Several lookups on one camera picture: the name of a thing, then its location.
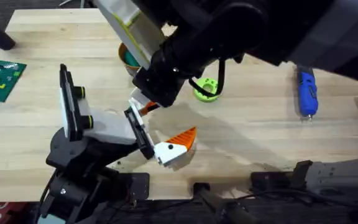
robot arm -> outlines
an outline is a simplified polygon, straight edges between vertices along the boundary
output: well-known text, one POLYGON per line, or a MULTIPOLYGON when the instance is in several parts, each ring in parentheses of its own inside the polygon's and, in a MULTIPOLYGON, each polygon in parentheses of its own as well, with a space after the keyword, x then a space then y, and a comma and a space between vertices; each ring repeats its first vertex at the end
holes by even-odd
POLYGON ((356 0, 132 2, 158 28, 165 23, 178 27, 152 54, 150 66, 133 79, 142 94, 160 106, 171 106, 186 80, 195 86, 192 78, 200 78, 213 61, 224 65, 233 58, 240 63, 244 54, 273 65, 292 61, 358 80, 356 0))

floor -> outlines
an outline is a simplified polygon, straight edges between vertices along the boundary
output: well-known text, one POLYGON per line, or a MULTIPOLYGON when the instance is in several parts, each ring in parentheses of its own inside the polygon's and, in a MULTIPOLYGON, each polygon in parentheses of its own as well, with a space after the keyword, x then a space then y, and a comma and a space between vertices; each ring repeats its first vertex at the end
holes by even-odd
MULTIPOLYGON (((63 0, 0 0, 0 28, 5 29, 15 9, 53 9, 63 0)), ((79 7, 80 0, 64 6, 79 7)), ((169 205, 172 201, 140 202, 140 207, 158 207, 169 205)), ((250 213, 257 217, 269 217, 275 223, 358 223, 349 220, 349 209, 344 207, 331 207, 318 205, 307 207, 293 202, 271 201, 265 199, 246 200, 244 202, 250 213)), ((31 223, 31 214, 37 207, 30 203, 27 211, 28 222, 31 223)), ((200 203, 189 203, 180 207, 173 207, 157 213, 122 213, 113 208, 106 210, 101 223, 212 223, 211 216, 200 203)))

orange object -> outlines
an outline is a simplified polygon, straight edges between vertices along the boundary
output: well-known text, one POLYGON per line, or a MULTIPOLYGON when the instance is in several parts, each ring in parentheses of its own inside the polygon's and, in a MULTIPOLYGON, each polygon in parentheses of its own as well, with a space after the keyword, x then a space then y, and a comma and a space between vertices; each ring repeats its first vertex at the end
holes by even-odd
POLYGON ((189 130, 180 133, 177 136, 172 137, 165 142, 186 146, 187 151, 189 151, 194 143, 194 140, 196 139, 196 133, 197 133, 197 127, 192 127, 189 130))
POLYGON ((141 115, 146 115, 148 112, 150 112, 149 108, 154 105, 155 105, 154 102, 148 102, 147 105, 143 109, 141 109, 139 112, 141 113, 141 115))

orange and white object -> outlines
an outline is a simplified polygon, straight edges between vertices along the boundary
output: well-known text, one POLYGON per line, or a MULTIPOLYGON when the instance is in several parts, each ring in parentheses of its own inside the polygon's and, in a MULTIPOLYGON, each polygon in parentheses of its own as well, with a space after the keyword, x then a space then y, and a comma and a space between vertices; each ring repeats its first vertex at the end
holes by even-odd
POLYGON ((196 127, 193 127, 165 142, 160 142, 154 146, 155 158, 159 164, 164 166, 188 152, 196 137, 196 127))

black mount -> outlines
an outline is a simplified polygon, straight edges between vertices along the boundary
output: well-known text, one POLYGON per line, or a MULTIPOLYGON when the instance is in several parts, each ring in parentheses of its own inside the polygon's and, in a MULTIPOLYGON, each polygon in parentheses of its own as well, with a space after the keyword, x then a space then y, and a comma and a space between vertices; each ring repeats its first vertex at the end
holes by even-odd
POLYGON ((83 137, 70 142, 60 129, 52 138, 47 164, 56 168, 41 216, 55 215, 67 224, 91 216, 108 201, 145 200, 149 174, 120 174, 106 165, 138 150, 138 144, 121 145, 83 137))

